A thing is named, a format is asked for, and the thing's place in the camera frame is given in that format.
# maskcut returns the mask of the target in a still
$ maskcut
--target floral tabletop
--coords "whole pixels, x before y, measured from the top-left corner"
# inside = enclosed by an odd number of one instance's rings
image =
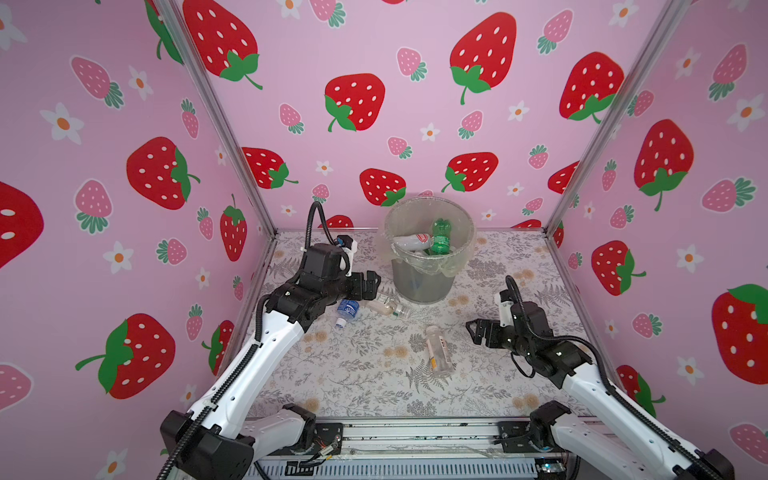
[[[382,277],[379,292],[397,297],[392,266],[376,254],[375,232],[353,231],[358,252],[355,271],[375,270]],[[270,292],[298,269],[303,233],[278,236],[263,286]],[[321,233],[313,242],[324,241]],[[504,277],[518,281],[524,300],[547,312],[555,334],[585,337],[544,238],[538,232],[480,231],[475,255],[456,277],[441,302],[428,306],[407,303],[410,318],[400,320],[361,308],[343,329],[335,327],[336,305],[316,320],[300,342],[283,357],[250,409],[264,417],[295,402],[321,417],[351,416],[523,416],[540,404],[558,400],[578,415],[590,415],[547,379],[524,378],[505,349],[476,346],[465,322],[497,319],[494,294],[504,290]],[[448,342],[454,373],[432,376],[425,328],[438,325]],[[524,371],[530,366],[522,362]]]

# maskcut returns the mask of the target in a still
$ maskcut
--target red strawberry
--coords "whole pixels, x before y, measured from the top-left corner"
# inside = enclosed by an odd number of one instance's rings
[[[386,144],[389,147],[389,153],[392,155],[397,155],[402,159],[413,155],[413,150],[408,146],[408,142],[402,138],[390,137]]]
[[[645,382],[643,377],[637,373],[637,370],[633,369],[629,365],[622,365],[616,369],[621,380],[621,385],[627,390],[627,396],[633,399],[637,404],[648,412],[652,417],[656,418],[656,408],[654,403],[664,403],[667,401],[662,395],[661,398],[653,400],[653,395],[650,392],[650,387]]]
[[[125,103],[123,92],[120,91],[120,85],[109,81],[109,74],[104,67],[77,55],[72,55],[69,61],[72,71],[93,98],[103,100],[108,107],[120,110]]]
[[[624,81],[624,71],[605,53],[593,51],[574,65],[560,97],[560,116],[584,120],[611,106]]]
[[[227,347],[230,344],[232,338],[232,331],[235,325],[229,320],[224,320],[214,332],[214,335],[210,338],[210,346],[203,341],[203,348],[209,349],[208,354],[208,366],[210,371],[214,375],[219,374],[219,367],[221,367],[221,361],[224,360],[224,353],[227,352]]]
[[[547,160],[549,160],[549,154],[544,145],[536,145],[531,149],[529,155],[531,155],[531,157],[528,159],[528,163],[536,170],[543,168],[547,163]]]
[[[613,187],[616,181],[616,161],[611,158],[607,164],[605,164],[605,171],[603,172],[603,191],[609,191]]]
[[[422,54],[412,48],[400,48],[397,51],[397,66],[400,73],[410,77],[411,81],[421,81],[427,75],[427,64],[422,61]]]
[[[558,13],[544,26],[544,36],[538,39],[538,53],[548,55],[558,47],[558,42],[565,40],[571,23],[574,21],[573,10],[565,9]]]
[[[600,245],[592,252],[592,271],[608,293],[619,296],[629,290],[633,276],[645,276],[634,272],[634,257],[624,242],[613,240]]]
[[[301,123],[301,115],[295,108],[288,104],[280,105],[280,121],[288,127],[288,131],[294,135],[301,135],[304,124]]]
[[[317,184],[312,189],[312,199],[321,204],[324,204],[330,195],[331,193],[328,191],[328,186],[325,184]]]
[[[74,205],[80,210],[75,218],[80,228],[91,235],[101,233],[109,227],[107,217],[112,215],[112,202],[107,189],[98,180],[86,180],[74,195]]]
[[[176,343],[170,333],[146,313],[136,313],[112,330],[104,355],[85,359],[74,369],[104,359],[98,370],[99,383],[112,397],[128,399],[160,378],[175,355]]]
[[[544,203],[544,199],[539,197],[535,198],[528,203],[525,204],[525,208],[523,209],[523,215],[533,215],[533,213],[541,208],[541,205]]]
[[[563,223],[560,222],[558,224],[558,227],[554,229],[554,233],[552,234],[552,239],[554,240],[554,244],[560,248],[560,245],[563,244],[563,240],[565,239],[565,228],[563,228]]]
[[[541,228],[541,220],[526,220],[525,222],[520,222],[517,225],[513,225],[512,228]]]
[[[354,228],[352,221],[345,215],[334,215],[326,220],[328,228]]]
[[[728,289],[712,305],[712,327],[725,366],[749,383],[768,383],[768,290]]]
[[[406,181],[402,177],[375,168],[360,174],[360,187],[370,203],[381,207],[391,207],[406,195]]]
[[[43,215],[34,200],[21,190],[0,182],[0,268],[43,233]]]
[[[661,335],[661,321],[653,313],[641,313],[632,320],[632,328],[647,339]]]
[[[336,77],[326,85],[326,111],[333,124],[346,130],[363,131],[371,128],[384,102],[384,84],[370,73]]]
[[[752,185],[752,180],[739,178],[735,182],[726,178],[714,184],[712,188],[701,197],[701,206],[713,212],[725,213],[734,207],[743,207],[754,198],[757,187]]]
[[[181,102],[181,121],[192,138],[197,138],[197,131],[200,129],[200,123],[197,121],[195,113],[192,102],[189,98],[185,98]]]
[[[270,189],[282,187],[285,182],[299,183],[288,180],[288,165],[275,152],[266,148],[243,147],[243,153],[259,187]]]
[[[672,120],[656,122],[643,140],[634,165],[634,184],[649,197],[659,196],[680,185],[694,164],[694,146]]]
[[[163,263],[170,263],[173,266],[178,265],[187,258],[187,248],[179,240],[171,238],[161,241],[157,244],[157,259]]]
[[[238,300],[242,300],[245,286],[243,285],[243,281],[240,279],[239,276],[235,276],[235,279],[232,281],[232,288],[235,289],[235,298]]]
[[[344,25],[344,6],[336,0],[310,0],[312,11],[321,22],[328,22],[331,28],[339,28]]]
[[[739,43],[727,53],[712,73],[714,83],[710,85],[710,100],[718,101],[725,98],[736,85],[733,83],[741,78],[746,70],[746,45]]]
[[[214,0],[184,0],[181,8],[205,68],[230,81],[245,77],[261,90],[248,76],[259,67],[259,47],[248,27]]]
[[[481,126],[482,112],[480,110],[473,111],[462,120],[462,126],[458,130],[458,135],[464,140],[469,140],[475,136],[475,132],[480,130]]]
[[[581,252],[573,252],[571,256],[568,257],[568,266],[573,270],[576,270],[581,266]]]
[[[211,240],[214,238],[214,219],[208,215],[208,210],[200,207],[197,211],[197,221],[200,222],[200,233],[203,234],[205,240]]]
[[[248,225],[245,222],[243,211],[236,207],[235,196],[232,195],[232,204],[224,209],[219,221],[221,240],[224,242],[224,250],[233,262],[237,262],[243,254],[245,239],[248,235]]]
[[[640,117],[654,103],[654,94],[648,90],[643,90],[639,95],[635,95],[627,107],[627,115],[630,117]]]
[[[187,159],[166,137],[156,137],[128,157],[128,182],[142,196],[168,210],[184,206],[192,191]]]
[[[168,52],[170,57],[184,65],[184,60],[181,59],[181,55],[179,54],[174,41],[170,38],[168,29],[163,23],[163,18],[157,10],[154,0],[144,0],[144,6],[147,8],[147,17],[149,18],[150,25],[152,25],[152,29],[157,33],[157,36],[160,37],[160,41],[157,43],[157,59],[161,59],[160,46],[165,45],[165,51]]]
[[[742,423],[733,427],[728,433],[733,443],[744,450],[744,453],[768,465],[768,432],[763,432],[751,423]]]
[[[634,218],[634,208],[631,205],[624,205],[624,208],[617,208],[613,215],[611,215],[611,221],[609,224],[613,228],[622,229],[627,226],[627,223],[632,223]]]
[[[453,81],[478,94],[504,80],[512,65],[518,26],[515,17],[498,12],[486,18],[458,41],[451,51]]]
[[[453,157],[445,170],[445,179],[449,183],[440,191],[445,192],[449,186],[457,192],[475,191],[485,185],[496,167],[498,157],[487,151]]]
[[[565,188],[568,186],[568,182],[571,181],[571,177],[574,176],[576,167],[578,167],[578,162],[574,162],[567,167],[554,172],[547,182],[549,190],[562,195],[565,192]]]
[[[203,308],[196,303],[190,308],[187,319],[187,337],[193,342],[203,328]]]
[[[34,382],[13,363],[0,362],[0,412],[26,399]]]

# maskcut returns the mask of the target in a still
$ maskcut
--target floral tablecloth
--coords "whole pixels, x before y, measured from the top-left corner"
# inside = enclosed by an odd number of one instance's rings
[[[359,243],[353,269],[375,270],[382,277],[379,291],[397,296],[391,264],[376,255],[376,233],[351,235]],[[296,272],[303,237],[300,232],[279,235],[264,292]],[[320,241],[325,241],[320,233],[313,236],[313,242]],[[250,416],[272,415],[290,402],[321,417],[521,416],[552,399],[589,415],[547,379],[520,375],[507,350],[470,340],[465,322],[498,318],[493,297],[506,288],[507,274],[518,281],[524,300],[545,309],[555,334],[585,336],[541,233],[479,231],[474,258],[447,298],[429,306],[409,304],[414,311],[407,320],[361,309],[358,319],[337,329],[336,306],[328,307],[283,357]],[[447,379],[434,378],[428,364],[424,330],[432,324],[442,327],[455,364]],[[530,371],[522,360],[521,366]]]

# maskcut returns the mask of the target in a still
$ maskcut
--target gray trash bin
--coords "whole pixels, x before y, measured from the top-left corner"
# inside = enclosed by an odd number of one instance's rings
[[[407,252],[393,237],[432,234],[438,218],[451,221],[451,253],[422,257]],[[396,204],[379,229],[379,253],[392,261],[395,288],[414,303],[435,303],[451,291],[453,279],[474,254],[475,223],[459,205],[439,197],[415,197]]]

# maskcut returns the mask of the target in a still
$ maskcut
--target plastic bottle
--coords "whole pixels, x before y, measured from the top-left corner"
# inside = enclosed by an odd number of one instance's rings
[[[453,373],[453,364],[442,330],[437,325],[430,325],[427,327],[426,335],[432,374],[438,378],[450,376]]]
[[[411,315],[411,309],[397,303],[392,297],[379,293],[375,300],[367,301],[364,307],[382,315],[393,315],[400,319],[407,319]]]
[[[340,329],[344,328],[347,322],[351,322],[355,319],[359,310],[360,304],[355,300],[342,300],[339,303],[339,308],[336,309],[336,315],[339,316],[336,320],[336,326]]]
[[[428,233],[417,233],[407,237],[395,237],[392,242],[407,252],[416,252],[426,250],[432,246],[432,235]]]
[[[433,255],[446,255],[451,251],[451,222],[439,218],[432,224],[432,235],[434,243],[430,248]]]

